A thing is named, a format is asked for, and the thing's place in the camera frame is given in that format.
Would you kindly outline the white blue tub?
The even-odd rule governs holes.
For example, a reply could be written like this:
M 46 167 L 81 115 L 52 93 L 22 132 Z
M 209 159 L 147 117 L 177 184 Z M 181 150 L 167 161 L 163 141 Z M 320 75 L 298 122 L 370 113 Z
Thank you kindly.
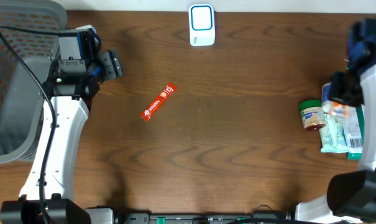
M 326 105 L 330 102 L 329 95 L 331 91 L 331 82 L 325 83 L 322 86 L 321 90 L 321 105 L 322 107 L 326 107 Z

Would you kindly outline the orange small packet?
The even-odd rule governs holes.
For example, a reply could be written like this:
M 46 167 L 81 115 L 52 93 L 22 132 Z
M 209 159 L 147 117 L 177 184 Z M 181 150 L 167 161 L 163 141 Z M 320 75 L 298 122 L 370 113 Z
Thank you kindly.
M 323 109 L 330 116 L 347 118 L 349 116 L 350 107 L 333 101 L 326 101 L 323 105 Z

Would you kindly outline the green white tape bag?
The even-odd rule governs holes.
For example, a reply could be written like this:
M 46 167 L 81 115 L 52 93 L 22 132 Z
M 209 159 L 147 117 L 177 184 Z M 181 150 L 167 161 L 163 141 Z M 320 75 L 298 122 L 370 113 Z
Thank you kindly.
M 349 108 L 347 117 L 343 121 L 343 130 L 348 148 L 347 159 L 358 161 L 362 156 L 364 143 L 364 105 Z

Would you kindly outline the green lid jar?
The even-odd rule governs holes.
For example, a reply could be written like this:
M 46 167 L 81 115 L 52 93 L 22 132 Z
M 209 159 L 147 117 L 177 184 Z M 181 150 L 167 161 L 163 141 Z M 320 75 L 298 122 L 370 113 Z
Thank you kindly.
M 306 100 L 299 104 L 300 116 L 306 131 L 325 127 L 326 119 L 320 100 Z

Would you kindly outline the light teal snack packet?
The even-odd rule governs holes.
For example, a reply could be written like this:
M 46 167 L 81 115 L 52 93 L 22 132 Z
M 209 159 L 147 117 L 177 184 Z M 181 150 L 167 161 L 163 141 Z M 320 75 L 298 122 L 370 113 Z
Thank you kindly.
M 325 114 L 326 125 L 319 130 L 321 149 L 323 153 L 347 153 L 349 148 L 346 144 L 343 131 L 343 119 Z

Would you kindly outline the grey plastic mesh basket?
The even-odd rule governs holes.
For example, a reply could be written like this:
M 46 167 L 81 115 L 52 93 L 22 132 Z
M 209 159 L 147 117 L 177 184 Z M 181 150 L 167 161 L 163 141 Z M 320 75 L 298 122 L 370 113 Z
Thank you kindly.
M 40 82 L 58 54 L 54 32 L 67 21 L 55 1 L 0 1 L 1 33 Z M 37 84 L 0 39 L 0 164 L 34 159 L 43 104 Z

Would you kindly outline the red coffee stick sachet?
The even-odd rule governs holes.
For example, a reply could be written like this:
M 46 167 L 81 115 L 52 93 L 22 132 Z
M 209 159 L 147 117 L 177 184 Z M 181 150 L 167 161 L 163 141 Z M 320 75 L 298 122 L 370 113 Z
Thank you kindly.
M 177 86 L 173 83 L 168 83 L 167 86 L 158 94 L 158 96 L 141 112 L 141 117 L 148 121 L 151 116 L 159 109 L 159 107 L 166 102 L 166 100 L 177 90 Z

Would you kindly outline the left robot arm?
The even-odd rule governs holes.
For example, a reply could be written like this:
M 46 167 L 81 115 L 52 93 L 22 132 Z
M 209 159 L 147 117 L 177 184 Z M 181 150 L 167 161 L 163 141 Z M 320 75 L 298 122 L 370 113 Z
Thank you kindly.
M 116 50 L 91 63 L 54 60 L 44 90 L 43 124 L 34 163 L 17 200 L 2 203 L 2 223 L 122 223 L 112 207 L 81 208 L 73 201 L 76 154 L 99 84 L 123 75 Z

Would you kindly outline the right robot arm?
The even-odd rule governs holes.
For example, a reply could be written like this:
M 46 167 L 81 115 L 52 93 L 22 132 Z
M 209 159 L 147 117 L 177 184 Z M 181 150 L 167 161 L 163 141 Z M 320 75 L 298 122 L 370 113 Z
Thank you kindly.
M 330 99 L 365 107 L 362 156 L 355 172 L 335 175 L 325 196 L 299 203 L 290 223 L 376 223 L 376 19 L 356 22 L 347 68 L 331 78 Z

